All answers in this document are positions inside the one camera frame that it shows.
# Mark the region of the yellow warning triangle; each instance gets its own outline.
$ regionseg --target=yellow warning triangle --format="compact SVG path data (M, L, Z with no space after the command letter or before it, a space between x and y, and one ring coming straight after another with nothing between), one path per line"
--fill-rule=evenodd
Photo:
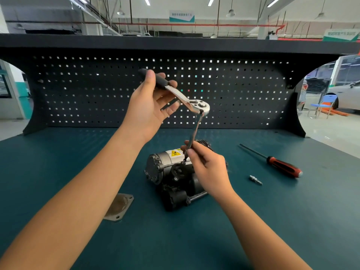
M178 155L181 155L181 153L179 153L178 151L174 151L174 150L171 151L171 156L178 156Z

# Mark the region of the socket bit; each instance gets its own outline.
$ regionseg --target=socket bit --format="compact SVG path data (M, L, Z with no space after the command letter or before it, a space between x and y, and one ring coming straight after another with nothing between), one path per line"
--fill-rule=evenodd
M254 176L252 176L252 175L250 175L250 180L252 180L252 181L254 181L254 182L256 182L256 183L258 183L258 184L260 184L260 185L262 185L263 183L262 182L260 182L256 177L254 177Z

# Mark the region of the forearm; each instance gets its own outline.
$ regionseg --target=forearm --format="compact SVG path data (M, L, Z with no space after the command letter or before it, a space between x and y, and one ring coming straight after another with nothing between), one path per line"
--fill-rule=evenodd
M118 129L99 154L25 226L1 259L0 268L71 267L99 226L143 145L131 134Z
M255 269L311 269L235 192L217 200Z

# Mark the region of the black perforated panel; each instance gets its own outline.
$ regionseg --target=black perforated panel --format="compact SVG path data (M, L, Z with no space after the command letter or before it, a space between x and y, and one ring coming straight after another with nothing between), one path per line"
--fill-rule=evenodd
M211 105L206 128L278 128L293 90L289 61L228 58L33 56L49 126L117 127L140 84L139 68L165 72L188 98ZM163 127L192 127L180 109Z

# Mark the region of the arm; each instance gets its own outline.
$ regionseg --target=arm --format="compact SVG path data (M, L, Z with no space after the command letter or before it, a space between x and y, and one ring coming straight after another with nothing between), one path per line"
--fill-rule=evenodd
M30 220L0 260L0 269L69 269L96 231L140 149L179 107L154 90L155 74L131 96L121 127L97 156Z
M226 213L255 269L311 269L235 193L222 155L197 142L187 153L201 185Z

